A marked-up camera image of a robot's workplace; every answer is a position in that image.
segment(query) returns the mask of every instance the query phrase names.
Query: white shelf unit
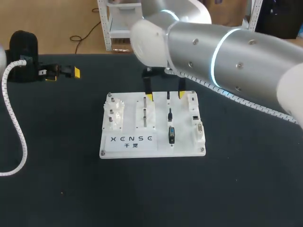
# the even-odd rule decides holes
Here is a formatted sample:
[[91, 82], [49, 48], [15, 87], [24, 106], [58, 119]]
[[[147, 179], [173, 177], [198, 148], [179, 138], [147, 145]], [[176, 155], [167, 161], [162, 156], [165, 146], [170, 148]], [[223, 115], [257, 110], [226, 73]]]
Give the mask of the white shelf unit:
[[[106, 50], [111, 51], [112, 38], [130, 38], [130, 30], [126, 25], [126, 21], [134, 23], [135, 20], [142, 18], [141, 4], [133, 3], [121, 6], [121, 4], [109, 4], [107, 0], [97, 1]], [[108, 5], [110, 6], [109, 17], [107, 16]]]
[[[115, 17], [115, 15], [117, 16], [117, 14], [110, 13], [109, 17], [107, 17], [107, 4], [108, 4], [107, 0], [97, 0], [97, 1], [98, 1], [98, 8], [99, 8], [99, 14], [100, 14], [101, 25], [103, 29], [103, 36], [104, 36], [106, 50], [111, 51], [112, 50], [111, 38], [130, 38], [130, 31], [127, 28], [127, 26], [121, 24], [121, 18]], [[252, 1], [252, 13], [251, 13], [248, 29], [250, 31], [255, 31], [263, 0], [251, 0], [251, 1]], [[125, 5], [126, 7], [138, 7], [138, 4], [140, 3], [125, 4]]]

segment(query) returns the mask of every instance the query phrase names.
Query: black device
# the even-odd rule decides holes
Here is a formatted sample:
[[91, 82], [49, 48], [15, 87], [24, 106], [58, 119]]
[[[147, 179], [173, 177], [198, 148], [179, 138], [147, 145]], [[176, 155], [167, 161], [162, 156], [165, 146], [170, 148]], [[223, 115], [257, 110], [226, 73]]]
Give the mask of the black device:
[[303, 0], [263, 0], [256, 32], [295, 39], [303, 24]]
[[8, 81], [25, 83], [43, 80], [57, 80], [61, 74], [68, 78], [80, 77], [78, 70], [75, 76], [74, 66], [61, 66], [59, 64], [44, 65], [39, 62], [38, 39], [30, 32], [16, 31], [9, 42], [9, 50], [5, 51], [7, 64], [13, 61], [26, 60], [25, 67], [15, 67], [9, 74]]
[[9, 74], [8, 81], [22, 83], [39, 80], [38, 40], [33, 33], [16, 31], [10, 39], [6, 56], [8, 64], [18, 60], [31, 62], [26, 67], [15, 67]]
[[175, 143], [175, 128], [169, 127], [169, 144]]

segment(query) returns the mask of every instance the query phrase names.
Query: metal shelf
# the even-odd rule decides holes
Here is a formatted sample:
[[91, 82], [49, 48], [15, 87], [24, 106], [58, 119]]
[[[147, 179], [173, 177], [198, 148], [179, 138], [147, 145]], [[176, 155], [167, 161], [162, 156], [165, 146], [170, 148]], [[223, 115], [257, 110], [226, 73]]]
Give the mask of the metal shelf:
[[113, 39], [130, 38], [130, 31], [117, 23], [117, 21], [110, 15], [108, 23], [110, 24], [110, 37]]
[[[126, 27], [123, 27], [120, 24], [118, 24], [116, 20], [112, 18], [111, 15], [107, 17], [107, 0], [97, 0], [97, 1], [98, 1], [98, 8], [99, 8], [99, 14], [100, 14], [101, 25], [103, 30], [105, 47], [107, 51], [111, 51], [112, 50], [111, 38], [129, 38], [130, 31]], [[249, 30], [255, 31], [263, 0], [251, 0], [251, 1], [252, 1], [252, 14], [250, 17]]]

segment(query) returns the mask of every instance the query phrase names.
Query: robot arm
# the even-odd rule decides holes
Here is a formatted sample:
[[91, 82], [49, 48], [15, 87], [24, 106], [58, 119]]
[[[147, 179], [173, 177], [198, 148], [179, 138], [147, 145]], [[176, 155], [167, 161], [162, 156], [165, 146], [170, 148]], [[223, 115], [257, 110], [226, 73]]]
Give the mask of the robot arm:
[[303, 127], [301, 47], [240, 28], [211, 25], [207, 9], [197, 0], [165, 2], [131, 30], [134, 53], [143, 64], [172, 68], [196, 82], [290, 114]]

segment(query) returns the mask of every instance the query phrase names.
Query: connector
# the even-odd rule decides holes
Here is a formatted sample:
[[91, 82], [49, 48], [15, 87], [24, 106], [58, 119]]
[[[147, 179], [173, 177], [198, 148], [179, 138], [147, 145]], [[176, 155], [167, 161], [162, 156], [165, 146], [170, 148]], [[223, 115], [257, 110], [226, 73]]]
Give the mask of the connector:
[[169, 144], [175, 143], [175, 128], [169, 127]]
[[171, 108], [169, 109], [168, 120], [169, 120], [169, 122], [172, 122], [172, 112], [171, 112]]

